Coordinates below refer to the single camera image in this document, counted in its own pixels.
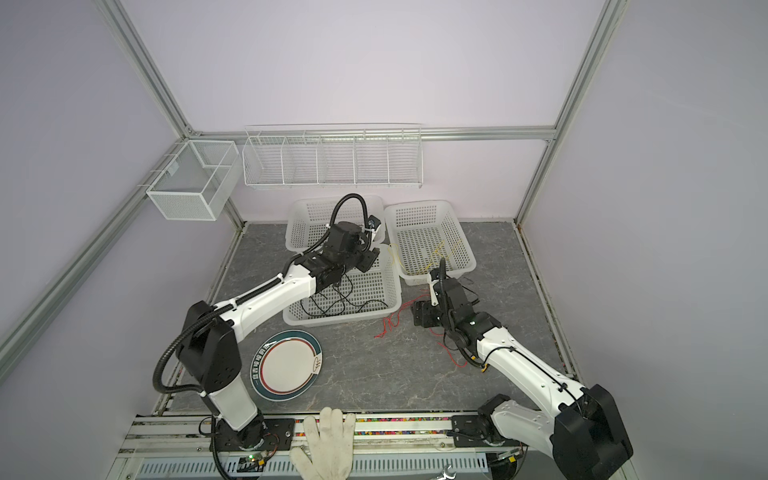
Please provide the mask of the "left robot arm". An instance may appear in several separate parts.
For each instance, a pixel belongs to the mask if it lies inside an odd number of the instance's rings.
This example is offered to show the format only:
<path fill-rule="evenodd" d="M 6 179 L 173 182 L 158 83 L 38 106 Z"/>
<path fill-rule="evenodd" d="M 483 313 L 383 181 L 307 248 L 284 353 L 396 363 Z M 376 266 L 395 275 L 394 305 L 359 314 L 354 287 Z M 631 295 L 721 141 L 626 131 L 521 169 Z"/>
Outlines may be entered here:
<path fill-rule="evenodd" d="M 153 388 L 197 394 L 213 415 L 213 428 L 224 426 L 237 448 L 259 446 L 266 427 L 241 378 L 239 343 L 291 304 L 340 284 L 348 272 L 370 270 L 379 255 L 373 237 L 380 225 L 362 195 L 344 195 L 321 238 L 275 277 L 229 300 L 200 301 L 188 309 L 180 334 L 154 368 Z"/>

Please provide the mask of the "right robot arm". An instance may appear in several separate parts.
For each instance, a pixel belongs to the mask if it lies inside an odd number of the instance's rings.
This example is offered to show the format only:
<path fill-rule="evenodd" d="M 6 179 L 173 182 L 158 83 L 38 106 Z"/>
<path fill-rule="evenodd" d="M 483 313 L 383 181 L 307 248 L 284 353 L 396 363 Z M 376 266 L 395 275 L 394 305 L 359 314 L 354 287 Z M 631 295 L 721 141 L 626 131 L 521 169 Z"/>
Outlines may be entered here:
<path fill-rule="evenodd" d="M 517 440 L 552 458 L 567 479 L 608 479 L 634 448 L 613 396 L 601 385 L 586 387 L 541 360 L 500 321 L 475 309 L 456 279 L 433 279 L 430 297 L 412 309 L 414 323 L 442 328 L 471 366 L 493 368 L 534 404 L 521 406 L 497 395 L 479 410 L 484 439 Z"/>

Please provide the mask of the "white gloved hand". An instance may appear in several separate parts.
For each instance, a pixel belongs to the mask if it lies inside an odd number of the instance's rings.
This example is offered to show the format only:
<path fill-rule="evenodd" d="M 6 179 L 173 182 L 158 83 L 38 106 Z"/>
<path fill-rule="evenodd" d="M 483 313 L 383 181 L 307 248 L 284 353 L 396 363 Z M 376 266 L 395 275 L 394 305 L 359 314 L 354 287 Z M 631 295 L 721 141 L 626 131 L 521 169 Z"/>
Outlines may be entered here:
<path fill-rule="evenodd" d="M 304 480 L 345 480 L 353 467 L 356 415 L 340 409 L 323 408 L 319 417 L 302 421 L 308 451 L 290 451 L 290 460 Z"/>

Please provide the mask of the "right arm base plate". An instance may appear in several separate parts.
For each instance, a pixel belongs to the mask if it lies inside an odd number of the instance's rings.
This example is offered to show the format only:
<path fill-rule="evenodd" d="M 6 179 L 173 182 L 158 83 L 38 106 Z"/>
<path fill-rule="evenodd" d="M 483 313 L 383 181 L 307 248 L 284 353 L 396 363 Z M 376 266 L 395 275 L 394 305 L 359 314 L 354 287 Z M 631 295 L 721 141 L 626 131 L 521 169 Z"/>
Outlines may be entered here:
<path fill-rule="evenodd" d="M 453 415 L 446 435 L 457 447 L 501 447 L 510 445 L 511 440 L 503 437 L 487 415 Z"/>

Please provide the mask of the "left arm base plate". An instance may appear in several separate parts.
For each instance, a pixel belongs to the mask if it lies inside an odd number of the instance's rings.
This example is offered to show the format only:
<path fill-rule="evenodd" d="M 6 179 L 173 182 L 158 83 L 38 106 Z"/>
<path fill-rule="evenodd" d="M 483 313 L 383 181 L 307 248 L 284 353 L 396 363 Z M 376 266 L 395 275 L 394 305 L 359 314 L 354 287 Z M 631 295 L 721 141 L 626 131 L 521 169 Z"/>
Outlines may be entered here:
<path fill-rule="evenodd" d="M 256 419 L 242 431 L 219 420 L 212 434 L 219 452 L 287 451 L 291 448 L 296 421 L 288 417 Z"/>

